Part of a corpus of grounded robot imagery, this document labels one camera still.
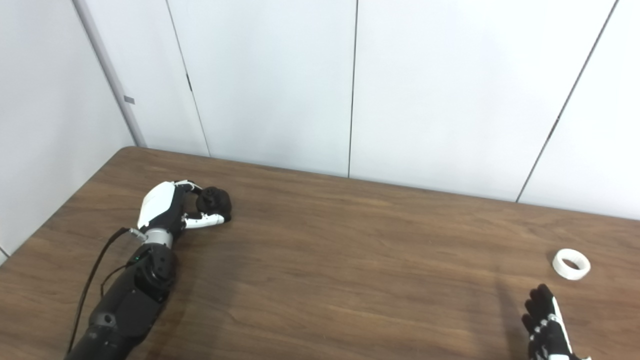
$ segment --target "black cable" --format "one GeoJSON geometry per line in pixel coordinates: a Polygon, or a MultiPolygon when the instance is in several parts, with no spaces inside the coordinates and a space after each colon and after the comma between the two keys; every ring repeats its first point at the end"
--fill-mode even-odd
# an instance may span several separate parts
{"type": "Polygon", "coordinates": [[[84,289],[82,290],[82,294],[80,294],[80,301],[78,302],[78,308],[76,309],[76,317],[74,318],[74,326],[73,326],[73,330],[71,331],[71,340],[69,340],[69,348],[67,349],[67,354],[69,354],[74,347],[74,340],[76,339],[76,331],[78,329],[78,323],[80,322],[80,314],[82,313],[84,298],[86,298],[86,293],[89,290],[89,286],[91,285],[91,281],[93,280],[95,271],[98,270],[98,265],[100,265],[100,261],[102,261],[102,257],[104,256],[104,253],[107,252],[107,249],[109,249],[109,246],[114,241],[116,241],[117,238],[121,237],[121,235],[123,235],[127,231],[129,231],[128,228],[121,227],[120,230],[116,231],[113,235],[111,235],[109,240],[107,240],[107,243],[104,244],[104,247],[100,251],[98,258],[95,260],[95,263],[93,264],[93,268],[89,273],[89,278],[86,280],[86,284],[84,284],[84,289]]]}
{"type": "Polygon", "coordinates": [[[127,264],[124,264],[122,266],[118,266],[116,268],[116,270],[113,270],[112,272],[109,273],[109,275],[107,275],[107,277],[104,278],[102,284],[100,284],[100,297],[104,297],[104,285],[107,283],[107,280],[109,280],[109,278],[111,276],[113,276],[113,274],[119,272],[120,270],[124,269],[125,267],[127,267],[127,264]]]}

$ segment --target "robotic hand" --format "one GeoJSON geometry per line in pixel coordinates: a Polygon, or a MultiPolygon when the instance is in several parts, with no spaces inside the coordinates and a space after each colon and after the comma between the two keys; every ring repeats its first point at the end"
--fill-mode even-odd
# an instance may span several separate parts
{"type": "MultiPolygon", "coordinates": [[[[125,270],[93,310],[89,328],[65,360],[126,359],[147,337],[166,305],[175,282],[177,258],[172,250],[173,242],[185,229],[229,220],[231,200],[222,189],[202,189],[188,180],[165,181],[153,188],[142,202],[139,230],[129,229],[143,241],[142,246],[126,262],[125,270]],[[188,193],[198,195],[196,213],[184,212],[188,193]]],[[[126,231],[121,229],[109,240],[113,242],[126,231]]]]}
{"type": "Polygon", "coordinates": [[[560,307],[547,285],[531,290],[530,296],[525,302],[529,313],[522,316],[522,323],[529,331],[529,359],[580,360],[573,353],[560,307]]]}

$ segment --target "wood grain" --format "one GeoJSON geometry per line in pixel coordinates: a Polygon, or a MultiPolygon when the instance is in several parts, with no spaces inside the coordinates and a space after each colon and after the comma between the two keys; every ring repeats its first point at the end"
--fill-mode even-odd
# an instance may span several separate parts
{"type": "MultiPolygon", "coordinates": [[[[104,241],[178,179],[226,189],[234,219],[177,242],[175,293],[131,359],[524,359],[541,282],[580,355],[640,353],[640,222],[125,148],[0,268],[0,358],[62,358],[104,241]],[[554,273],[563,247],[590,258],[583,280],[554,273]]],[[[118,240],[97,282],[137,246],[118,240]]]]}

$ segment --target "tape roll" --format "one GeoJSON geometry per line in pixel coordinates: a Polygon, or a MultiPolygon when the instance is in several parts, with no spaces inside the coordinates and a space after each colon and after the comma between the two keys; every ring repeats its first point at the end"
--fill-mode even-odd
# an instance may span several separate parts
{"type": "Polygon", "coordinates": [[[585,255],[573,249],[562,249],[558,251],[553,260],[553,266],[558,275],[569,280],[580,280],[591,270],[591,263],[585,255]],[[574,263],[578,268],[572,268],[564,261],[574,263]]]}

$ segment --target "robotic arm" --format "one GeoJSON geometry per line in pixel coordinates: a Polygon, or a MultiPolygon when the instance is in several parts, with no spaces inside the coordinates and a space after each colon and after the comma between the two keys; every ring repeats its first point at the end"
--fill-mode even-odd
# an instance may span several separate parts
{"type": "Polygon", "coordinates": [[[165,181],[144,198],[138,229],[143,241],[89,317],[89,328],[65,360],[122,360],[146,337],[164,309],[175,282],[173,242],[185,229],[231,220],[226,191],[191,181],[165,181]],[[184,212],[188,193],[198,195],[196,213],[184,212]]]}

